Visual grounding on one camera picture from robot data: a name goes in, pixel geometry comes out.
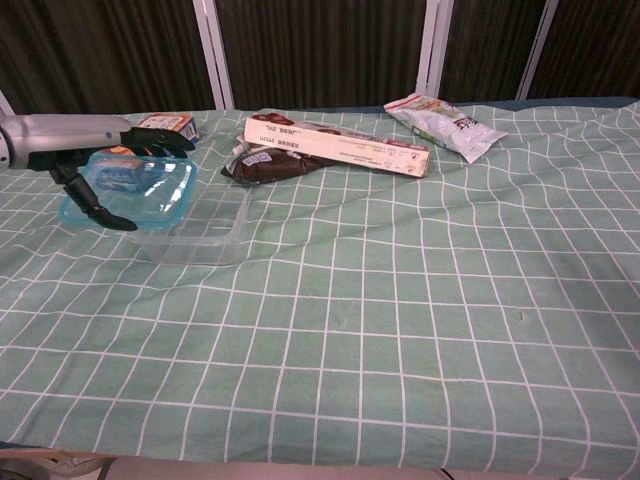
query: green checkered tablecloth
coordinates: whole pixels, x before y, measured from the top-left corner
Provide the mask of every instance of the green checkered tablecloth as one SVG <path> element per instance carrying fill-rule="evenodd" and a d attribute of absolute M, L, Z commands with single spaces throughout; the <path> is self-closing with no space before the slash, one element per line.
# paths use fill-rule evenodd
<path fill-rule="evenodd" d="M 252 188 L 235 266 L 68 231 L 46 175 L 2 172 L 0 440 L 640 478 L 640 103 L 468 111 L 510 134 L 474 165 Z M 199 182 L 228 184 L 247 114 L 195 116 Z"/>

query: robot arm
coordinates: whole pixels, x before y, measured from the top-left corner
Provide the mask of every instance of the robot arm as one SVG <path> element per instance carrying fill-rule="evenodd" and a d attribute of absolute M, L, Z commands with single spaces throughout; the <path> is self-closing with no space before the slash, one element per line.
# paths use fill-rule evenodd
<path fill-rule="evenodd" d="M 17 115 L 0 118 L 0 169 L 48 171 L 94 222 L 114 230 L 136 230 L 132 221 L 113 215 L 78 173 L 92 153 L 123 145 L 139 155 L 186 158 L 193 144 L 177 132 L 136 128 L 109 115 Z"/>

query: transparent plastic box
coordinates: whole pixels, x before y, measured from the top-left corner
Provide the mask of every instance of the transparent plastic box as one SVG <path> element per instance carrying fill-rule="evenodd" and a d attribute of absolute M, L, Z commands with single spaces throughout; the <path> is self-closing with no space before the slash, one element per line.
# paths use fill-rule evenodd
<path fill-rule="evenodd" d="M 157 263 L 229 265 L 239 261 L 249 192 L 203 187 L 193 193 L 184 220 L 170 230 L 137 231 L 127 237 Z"/>

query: white box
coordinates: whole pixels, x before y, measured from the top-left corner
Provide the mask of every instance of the white box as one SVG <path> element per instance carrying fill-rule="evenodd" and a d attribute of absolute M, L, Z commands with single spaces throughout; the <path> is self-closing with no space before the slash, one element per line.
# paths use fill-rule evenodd
<path fill-rule="evenodd" d="M 247 118 L 244 138 L 249 143 L 413 177 L 424 177 L 429 162 L 429 149 L 424 146 L 346 132 L 332 126 L 295 122 L 278 113 Z"/>

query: robotic hand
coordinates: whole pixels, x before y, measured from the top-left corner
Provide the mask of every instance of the robotic hand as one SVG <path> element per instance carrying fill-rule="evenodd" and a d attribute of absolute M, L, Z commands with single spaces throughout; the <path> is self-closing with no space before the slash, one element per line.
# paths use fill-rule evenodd
<path fill-rule="evenodd" d="M 193 144 L 178 132 L 136 128 L 110 115 L 0 116 L 0 170 L 49 171 L 69 197 L 94 222 L 113 230 L 136 230 L 131 220 L 113 215 L 78 173 L 92 153 L 122 145 L 136 155 L 165 156 L 165 150 L 186 158 Z"/>

